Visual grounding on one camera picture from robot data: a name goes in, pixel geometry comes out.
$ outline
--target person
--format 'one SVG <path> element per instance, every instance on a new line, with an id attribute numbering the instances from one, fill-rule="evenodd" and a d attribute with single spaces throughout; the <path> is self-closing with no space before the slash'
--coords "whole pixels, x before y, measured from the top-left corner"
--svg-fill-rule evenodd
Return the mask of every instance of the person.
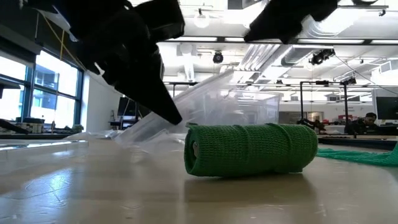
<path id="1" fill-rule="evenodd" d="M 348 134 L 377 134 L 379 126 L 375 124 L 376 119 L 375 113 L 367 113 L 365 118 L 350 122 L 345 127 L 345 132 Z"/>

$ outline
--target transparent plastic box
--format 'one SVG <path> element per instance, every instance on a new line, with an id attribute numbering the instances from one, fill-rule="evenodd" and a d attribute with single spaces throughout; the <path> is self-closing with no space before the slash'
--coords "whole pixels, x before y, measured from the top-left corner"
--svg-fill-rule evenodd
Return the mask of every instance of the transparent plastic box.
<path id="1" fill-rule="evenodd" d="M 174 102 L 183 118 L 172 125 L 151 113 L 120 134 L 115 141 L 122 147 L 142 147 L 159 141 L 183 141 L 187 123 L 201 125 L 249 125 L 277 123 L 280 93 L 247 91 L 236 86 L 237 74 L 228 70 L 177 95 Z"/>

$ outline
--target green cylinder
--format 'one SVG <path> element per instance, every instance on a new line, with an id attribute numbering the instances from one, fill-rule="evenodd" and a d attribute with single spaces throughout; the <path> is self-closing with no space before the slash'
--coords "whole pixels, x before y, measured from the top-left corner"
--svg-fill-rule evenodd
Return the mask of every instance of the green cylinder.
<path id="1" fill-rule="evenodd" d="M 188 127 L 185 168 L 195 176 L 301 172 L 318 150 L 317 135 L 302 125 Z"/>

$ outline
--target green mesh roll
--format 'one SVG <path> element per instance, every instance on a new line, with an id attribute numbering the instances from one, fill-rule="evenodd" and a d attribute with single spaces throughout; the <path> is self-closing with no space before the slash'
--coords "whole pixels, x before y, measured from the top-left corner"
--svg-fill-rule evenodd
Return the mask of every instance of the green mesh roll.
<path id="1" fill-rule="evenodd" d="M 398 144 L 393 151 L 385 153 L 319 149 L 317 156 L 367 165 L 397 167 Z"/>
<path id="2" fill-rule="evenodd" d="M 318 148 L 315 132 L 302 125 L 188 127 L 185 168 L 195 176 L 301 172 Z"/>

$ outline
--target computer monitor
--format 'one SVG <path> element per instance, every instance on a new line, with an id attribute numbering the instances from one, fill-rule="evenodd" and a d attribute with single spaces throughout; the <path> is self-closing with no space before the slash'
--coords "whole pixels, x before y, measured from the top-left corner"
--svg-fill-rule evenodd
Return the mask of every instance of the computer monitor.
<path id="1" fill-rule="evenodd" d="M 151 112 L 145 106 L 142 106 L 142 105 L 139 105 L 138 109 L 140 112 L 139 116 L 142 116 L 142 117 L 147 116 Z M 136 102 L 130 100 L 127 97 L 120 97 L 118 116 L 135 116 L 135 115 L 136 115 Z"/>
<path id="2" fill-rule="evenodd" d="M 376 97 L 378 119 L 398 119 L 398 97 Z"/>

